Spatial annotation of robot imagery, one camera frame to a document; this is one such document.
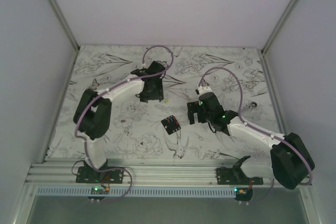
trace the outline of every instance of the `floral pattern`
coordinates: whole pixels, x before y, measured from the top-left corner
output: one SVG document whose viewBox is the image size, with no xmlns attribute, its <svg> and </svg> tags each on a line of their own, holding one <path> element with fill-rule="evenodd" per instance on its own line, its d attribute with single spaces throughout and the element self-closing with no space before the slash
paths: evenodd
<svg viewBox="0 0 336 224">
<path fill-rule="evenodd" d="M 81 140 L 74 138 L 72 121 L 85 89 L 102 90 L 125 79 L 129 73 L 142 68 L 142 56 L 147 47 L 83 46 L 75 64 L 68 91 L 48 157 L 83 158 Z M 189 124 L 186 104 L 197 100 L 195 89 L 200 77 L 211 67 L 225 67 L 233 71 L 243 89 L 243 116 L 253 123 L 277 131 L 265 76 L 253 48 L 170 47 L 174 54 L 171 69 L 163 77 L 164 100 L 142 103 L 129 97 L 114 103 L 110 127 L 103 136 L 109 158 L 135 159 L 236 159 L 244 155 L 268 156 L 259 146 L 223 133 L 212 133 L 207 124 Z M 154 48 L 145 58 L 148 66 L 153 60 L 164 66 L 170 54 Z M 225 71 L 209 72 L 202 85 L 210 86 L 225 110 L 237 111 L 239 87 Z M 250 109 L 252 101 L 258 106 Z M 181 130 L 168 135 L 161 120 L 174 115 Z"/>
</svg>

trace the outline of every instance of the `floral tablecloth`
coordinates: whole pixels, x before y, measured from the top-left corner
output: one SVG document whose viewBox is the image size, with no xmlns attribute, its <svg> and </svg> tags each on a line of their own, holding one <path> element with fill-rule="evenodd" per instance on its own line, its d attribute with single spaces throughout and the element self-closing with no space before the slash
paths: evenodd
<svg viewBox="0 0 336 224">
<path fill-rule="evenodd" d="M 87 88 L 104 89 L 123 80 L 132 70 L 141 68 L 147 47 L 82 46 L 52 140 L 48 157 L 83 158 L 83 142 L 74 137 L 72 121 L 82 93 Z M 252 122 L 277 131 L 273 107 L 258 53 L 253 48 L 170 47 L 174 63 L 163 79 L 164 100 L 142 103 L 131 97 L 113 104 L 110 128 L 103 137 L 108 158 L 138 159 L 210 159 L 255 157 L 268 155 L 246 140 L 212 133 L 207 124 L 189 125 L 187 102 L 196 101 L 195 89 L 202 74 L 214 66 L 226 67 L 239 78 L 244 92 L 244 105 L 256 102 L 255 109 L 246 108 L 243 115 Z M 146 58 L 164 65 L 170 54 L 162 48 L 152 49 Z M 215 70 L 205 77 L 225 110 L 237 111 L 239 89 L 229 73 Z M 182 129 L 167 135 L 161 120 L 174 115 Z"/>
</svg>

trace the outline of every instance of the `white wall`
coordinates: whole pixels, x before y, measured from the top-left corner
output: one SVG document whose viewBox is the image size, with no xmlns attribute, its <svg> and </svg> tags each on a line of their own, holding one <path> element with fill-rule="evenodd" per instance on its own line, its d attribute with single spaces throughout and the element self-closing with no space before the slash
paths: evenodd
<svg viewBox="0 0 336 224">
<path fill-rule="evenodd" d="M 45 141 L 73 49 L 47 0 L 0 0 L 0 223 Z"/>
<path fill-rule="evenodd" d="M 287 129 L 315 163 L 314 185 L 330 223 L 336 219 L 336 1 L 300 0 L 268 60 Z"/>
<path fill-rule="evenodd" d="M 80 44 L 262 48 L 290 0 L 57 0 Z"/>
</svg>

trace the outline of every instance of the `black square object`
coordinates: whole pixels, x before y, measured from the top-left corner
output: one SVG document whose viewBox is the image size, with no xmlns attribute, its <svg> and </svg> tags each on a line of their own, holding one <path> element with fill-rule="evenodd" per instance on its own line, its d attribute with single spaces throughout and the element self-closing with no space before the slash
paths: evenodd
<svg viewBox="0 0 336 224">
<path fill-rule="evenodd" d="M 180 124 L 173 115 L 163 119 L 161 123 L 165 128 L 165 130 L 167 131 L 168 135 L 171 135 L 174 132 L 179 131 L 181 129 Z"/>
</svg>

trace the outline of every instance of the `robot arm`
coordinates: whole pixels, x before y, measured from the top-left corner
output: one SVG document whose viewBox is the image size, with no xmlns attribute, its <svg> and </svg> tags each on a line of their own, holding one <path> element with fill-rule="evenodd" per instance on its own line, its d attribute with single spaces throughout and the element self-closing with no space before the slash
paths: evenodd
<svg viewBox="0 0 336 224">
<path fill-rule="evenodd" d="M 117 88 L 111 90 L 93 91 L 87 89 L 78 104 L 75 115 L 73 117 L 74 123 L 77 124 L 80 116 L 88 104 L 98 95 L 107 91 L 105 95 L 100 97 L 93 103 L 92 107 L 85 113 L 78 130 L 89 136 L 87 140 L 87 150 L 91 162 L 94 167 L 99 169 L 106 163 L 105 144 L 102 137 L 106 134 L 110 127 L 112 103 L 118 103 L 133 95 L 138 95 L 141 102 L 148 102 L 149 100 L 163 100 L 163 87 L 161 75 L 155 77 L 146 77 L 150 74 L 160 73 L 165 69 L 160 63 L 153 61 L 146 69 L 136 69 L 123 80 L 117 84 Z"/>
<path fill-rule="evenodd" d="M 246 177 L 275 178 L 284 187 L 294 189 L 306 178 L 308 171 L 302 160 L 288 146 L 276 138 L 283 139 L 291 144 L 308 162 L 310 168 L 312 170 L 315 168 L 312 158 L 297 134 L 283 135 L 269 132 L 258 126 L 252 129 L 247 126 L 247 122 L 241 121 L 237 112 L 225 111 L 210 87 L 198 87 L 196 92 L 199 94 L 199 101 L 187 105 L 191 124 L 194 122 L 193 113 L 195 112 L 198 115 L 198 122 L 207 122 L 216 132 L 242 138 L 270 152 L 271 159 L 256 159 L 250 156 L 241 158 L 233 166 L 233 173 L 237 180 Z"/>
</svg>

